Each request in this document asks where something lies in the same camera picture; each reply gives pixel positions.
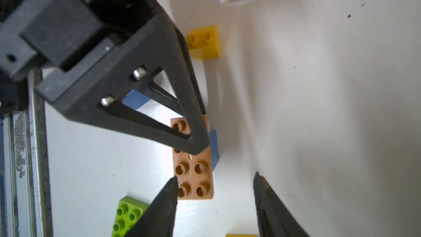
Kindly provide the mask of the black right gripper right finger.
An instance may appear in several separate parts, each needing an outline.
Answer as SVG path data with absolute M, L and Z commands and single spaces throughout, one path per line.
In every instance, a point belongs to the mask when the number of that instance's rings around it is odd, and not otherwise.
M 253 189 L 261 237 L 309 237 L 259 173 L 254 176 Z

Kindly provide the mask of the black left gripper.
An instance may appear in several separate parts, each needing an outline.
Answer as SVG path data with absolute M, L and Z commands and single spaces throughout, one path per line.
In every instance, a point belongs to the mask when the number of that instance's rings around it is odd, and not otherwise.
M 126 41 L 159 8 L 156 0 L 6 0 L 1 72 L 21 81 L 46 63 L 68 71 L 102 39 Z

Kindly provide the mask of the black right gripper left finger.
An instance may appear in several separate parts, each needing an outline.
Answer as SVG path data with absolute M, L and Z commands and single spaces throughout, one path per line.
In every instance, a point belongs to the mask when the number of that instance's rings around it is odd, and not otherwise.
M 172 237 L 178 204 L 178 179 L 172 177 L 125 237 Z

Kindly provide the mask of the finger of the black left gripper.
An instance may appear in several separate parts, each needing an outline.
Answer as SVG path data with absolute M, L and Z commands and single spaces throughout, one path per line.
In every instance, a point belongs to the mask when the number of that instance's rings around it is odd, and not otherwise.
M 186 118 L 185 135 L 122 103 L 132 90 Z M 181 33 L 167 14 L 130 39 L 102 40 L 71 70 L 53 70 L 35 91 L 71 121 L 154 140 L 197 155 L 209 146 L 195 74 Z

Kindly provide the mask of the lime green lego brick long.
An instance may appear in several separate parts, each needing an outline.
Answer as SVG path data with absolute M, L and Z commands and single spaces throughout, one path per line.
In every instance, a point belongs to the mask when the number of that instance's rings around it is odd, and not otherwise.
M 111 236 L 124 237 L 137 223 L 148 207 L 148 204 L 129 196 L 122 198 L 118 203 Z

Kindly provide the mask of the blue lego brick base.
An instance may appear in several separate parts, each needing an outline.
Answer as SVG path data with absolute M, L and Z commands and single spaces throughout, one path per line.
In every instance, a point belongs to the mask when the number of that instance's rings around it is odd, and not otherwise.
M 151 99 L 147 96 L 132 90 L 129 94 L 127 94 L 122 103 L 134 110 L 141 108 L 143 105 L 148 103 Z M 218 141 L 217 141 L 217 132 L 216 130 L 211 130 L 209 132 L 209 139 L 210 139 L 210 152 L 212 156 L 212 170 L 216 168 L 216 165 L 219 161 L 219 150 L 218 150 Z

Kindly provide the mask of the brown orange lego brick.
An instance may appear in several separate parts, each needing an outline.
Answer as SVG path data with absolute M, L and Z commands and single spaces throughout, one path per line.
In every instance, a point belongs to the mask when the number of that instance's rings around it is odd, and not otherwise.
M 198 155 L 173 149 L 173 171 L 178 179 L 179 200 L 210 200 L 214 197 L 211 147 Z

